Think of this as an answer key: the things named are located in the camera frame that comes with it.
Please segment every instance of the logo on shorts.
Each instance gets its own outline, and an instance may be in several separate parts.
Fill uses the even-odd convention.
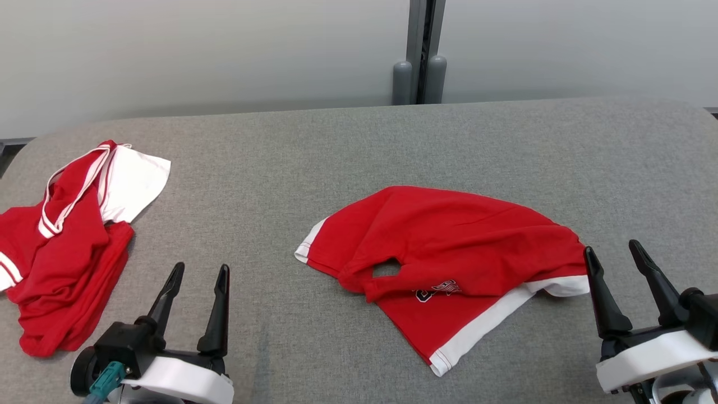
[[[455,280],[449,279],[439,285],[432,286],[432,290],[417,290],[416,298],[419,299],[420,302],[426,303],[436,292],[445,292],[447,296],[449,296],[452,293],[461,292],[461,288],[459,288]]]

